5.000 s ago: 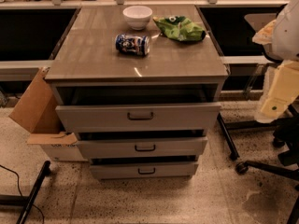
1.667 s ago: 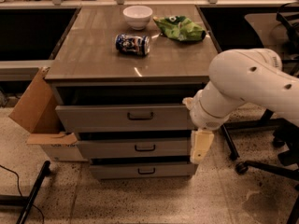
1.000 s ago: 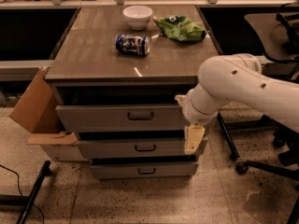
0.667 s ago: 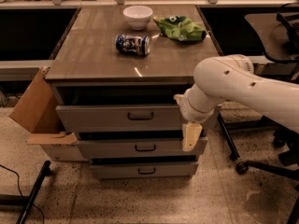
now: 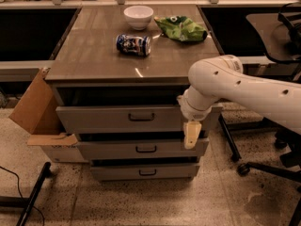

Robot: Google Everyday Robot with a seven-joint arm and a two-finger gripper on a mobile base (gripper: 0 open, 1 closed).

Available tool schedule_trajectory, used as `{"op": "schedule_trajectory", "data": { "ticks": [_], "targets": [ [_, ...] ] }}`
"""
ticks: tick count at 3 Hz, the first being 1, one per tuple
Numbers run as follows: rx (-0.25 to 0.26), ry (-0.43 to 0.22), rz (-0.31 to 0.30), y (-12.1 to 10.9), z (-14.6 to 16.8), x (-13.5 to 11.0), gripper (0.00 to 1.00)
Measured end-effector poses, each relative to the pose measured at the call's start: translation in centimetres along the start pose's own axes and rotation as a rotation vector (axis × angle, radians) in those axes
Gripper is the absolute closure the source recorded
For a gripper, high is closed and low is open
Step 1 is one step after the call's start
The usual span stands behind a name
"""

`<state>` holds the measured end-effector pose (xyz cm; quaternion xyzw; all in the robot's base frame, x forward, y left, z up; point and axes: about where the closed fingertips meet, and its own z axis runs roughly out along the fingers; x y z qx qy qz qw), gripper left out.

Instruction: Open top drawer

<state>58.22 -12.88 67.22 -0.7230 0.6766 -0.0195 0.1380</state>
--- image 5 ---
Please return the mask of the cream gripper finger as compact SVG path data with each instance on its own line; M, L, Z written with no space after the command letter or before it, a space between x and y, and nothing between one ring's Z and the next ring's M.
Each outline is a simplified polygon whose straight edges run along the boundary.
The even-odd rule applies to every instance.
M199 121L188 121L183 124L185 149L190 150L196 146L201 127Z

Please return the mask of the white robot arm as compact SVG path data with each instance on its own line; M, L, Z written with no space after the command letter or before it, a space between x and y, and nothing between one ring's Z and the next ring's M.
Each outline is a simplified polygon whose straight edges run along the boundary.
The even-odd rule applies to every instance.
M249 108L265 118L301 134L301 85L243 74L237 56L217 56L194 63L188 72L190 87L178 97L184 147L196 146L201 122L220 99Z

